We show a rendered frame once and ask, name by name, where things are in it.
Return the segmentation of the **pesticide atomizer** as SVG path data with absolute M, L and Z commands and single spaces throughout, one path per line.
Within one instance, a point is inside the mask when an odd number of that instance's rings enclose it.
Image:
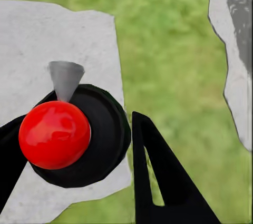
M 54 90 L 26 115 L 18 134 L 36 174 L 66 189 L 106 178 L 133 140 L 125 110 L 108 92 L 81 84 L 83 65 L 48 63 Z

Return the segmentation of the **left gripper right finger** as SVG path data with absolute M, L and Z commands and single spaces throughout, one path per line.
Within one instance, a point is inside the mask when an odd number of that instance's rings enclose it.
M 221 224 L 152 120 L 132 112 L 136 224 Z M 147 149 L 165 206 L 152 201 Z

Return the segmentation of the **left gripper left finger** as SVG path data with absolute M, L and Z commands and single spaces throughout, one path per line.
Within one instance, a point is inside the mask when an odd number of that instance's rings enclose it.
M 0 128 L 0 214 L 28 161 L 18 139 L 25 117 L 19 116 Z

